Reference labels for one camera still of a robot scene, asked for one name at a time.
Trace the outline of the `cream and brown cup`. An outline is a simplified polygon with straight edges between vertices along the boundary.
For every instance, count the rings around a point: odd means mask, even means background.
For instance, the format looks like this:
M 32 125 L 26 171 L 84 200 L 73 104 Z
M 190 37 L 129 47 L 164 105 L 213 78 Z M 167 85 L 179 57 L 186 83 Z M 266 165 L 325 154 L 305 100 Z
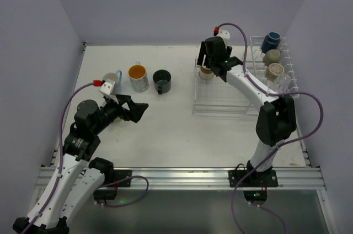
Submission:
M 206 66 L 200 66 L 199 76 L 202 79 L 209 81 L 213 78 L 214 73 L 210 68 L 207 68 Z

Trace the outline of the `light green mug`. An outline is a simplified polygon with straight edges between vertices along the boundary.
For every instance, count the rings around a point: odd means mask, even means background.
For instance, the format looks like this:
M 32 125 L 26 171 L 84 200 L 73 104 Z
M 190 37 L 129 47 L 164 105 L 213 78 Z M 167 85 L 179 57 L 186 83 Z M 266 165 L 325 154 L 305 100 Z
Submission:
M 115 122 L 119 122 L 119 121 L 122 121 L 122 120 L 124 120 L 123 116 L 118 116 L 117 118 L 114 119 Z

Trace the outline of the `light blue mug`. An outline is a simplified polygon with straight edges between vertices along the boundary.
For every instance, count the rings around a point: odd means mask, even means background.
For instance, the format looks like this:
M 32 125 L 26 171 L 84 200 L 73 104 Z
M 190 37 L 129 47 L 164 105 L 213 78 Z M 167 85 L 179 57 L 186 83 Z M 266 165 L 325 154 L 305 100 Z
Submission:
M 117 70 L 115 73 L 109 72 L 102 77 L 102 80 L 105 82 L 113 82 L 113 91 L 112 94 L 119 94 L 121 92 L 121 80 L 122 72 Z

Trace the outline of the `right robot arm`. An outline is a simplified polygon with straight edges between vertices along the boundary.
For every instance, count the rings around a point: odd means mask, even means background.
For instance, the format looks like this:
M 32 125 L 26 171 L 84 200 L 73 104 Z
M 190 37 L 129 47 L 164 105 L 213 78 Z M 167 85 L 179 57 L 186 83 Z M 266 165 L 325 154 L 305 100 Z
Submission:
M 296 131 L 294 100 L 290 95 L 279 95 L 262 84 L 246 68 L 245 61 L 231 56 L 232 48 L 224 39 L 213 36 L 201 42 L 197 58 L 213 74 L 240 91 L 258 111 L 255 132 L 259 138 L 249 169 L 257 173 L 271 169 L 280 143 Z

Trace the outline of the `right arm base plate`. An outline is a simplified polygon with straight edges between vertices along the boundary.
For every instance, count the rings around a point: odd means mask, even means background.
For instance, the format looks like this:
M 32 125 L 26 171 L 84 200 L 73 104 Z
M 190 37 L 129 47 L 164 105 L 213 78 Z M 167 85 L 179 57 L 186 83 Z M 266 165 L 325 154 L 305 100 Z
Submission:
M 236 168 L 230 169 L 228 171 L 229 186 L 234 188 L 243 177 L 245 177 L 245 179 L 242 180 L 239 187 L 274 188 L 279 186 L 276 171 L 273 170 L 272 167 L 267 171 L 254 171 L 252 174 L 248 175 L 251 170 L 252 166 L 249 161 L 246 166 L 241 163 L 238 164 Z

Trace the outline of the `dark teal mug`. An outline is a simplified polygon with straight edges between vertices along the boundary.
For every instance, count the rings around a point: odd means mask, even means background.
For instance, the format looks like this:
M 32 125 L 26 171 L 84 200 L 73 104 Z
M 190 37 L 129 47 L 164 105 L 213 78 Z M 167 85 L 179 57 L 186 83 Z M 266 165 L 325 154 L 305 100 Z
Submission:
M 154 88 L 159 95 L 167 93 L 171 89 L 172 75 L 167 70 L 157 70 L 153 74 Z

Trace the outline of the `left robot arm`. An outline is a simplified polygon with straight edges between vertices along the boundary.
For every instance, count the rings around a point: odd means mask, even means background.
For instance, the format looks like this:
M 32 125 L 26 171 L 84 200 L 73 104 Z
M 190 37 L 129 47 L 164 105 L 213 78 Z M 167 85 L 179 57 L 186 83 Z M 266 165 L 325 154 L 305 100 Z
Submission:
M 106 98 L 100 107 L 88 99 L 80 102 L 69 134 L 60 140 L 60 158 L 41 198 L 25 216 L 13 224 L 16 233 L 68 233 L 69 220 L 100 187 L 117 187 L 131 177 L 116 180 L 114 165 L 93 158 L 99 134 L 120 118 L 137 123 L 149 107 L 135 103 L 129 95 Z

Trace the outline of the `clear glass cup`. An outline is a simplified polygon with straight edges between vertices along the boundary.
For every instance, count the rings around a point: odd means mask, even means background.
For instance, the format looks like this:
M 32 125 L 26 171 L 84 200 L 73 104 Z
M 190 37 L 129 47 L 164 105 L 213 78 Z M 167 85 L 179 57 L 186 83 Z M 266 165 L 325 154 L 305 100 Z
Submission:
M 271 84 L 271 89 L 277 93 L 287 93 L 289 85 L 291 83 L 291 77 L 287 74 L 278 76 Z

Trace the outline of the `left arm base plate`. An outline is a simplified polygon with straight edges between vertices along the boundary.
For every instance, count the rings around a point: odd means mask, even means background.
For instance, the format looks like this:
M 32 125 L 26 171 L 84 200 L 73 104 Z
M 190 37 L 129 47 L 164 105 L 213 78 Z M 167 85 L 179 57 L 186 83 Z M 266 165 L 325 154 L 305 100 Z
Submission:
M 100 174 L 100 177 L 95 180 L 94 187 L 130 187 L 132 170 L 129 169 L 111 169 Z

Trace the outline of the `white floral mug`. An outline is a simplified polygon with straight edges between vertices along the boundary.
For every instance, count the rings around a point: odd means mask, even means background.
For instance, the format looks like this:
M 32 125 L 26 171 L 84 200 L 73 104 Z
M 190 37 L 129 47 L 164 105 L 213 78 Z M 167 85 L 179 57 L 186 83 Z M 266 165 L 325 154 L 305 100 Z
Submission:
M 139 62 L 136 62 L 128 70 L 131 87 L 135 92 L 144 92 L 149 87 L 147 70 Z

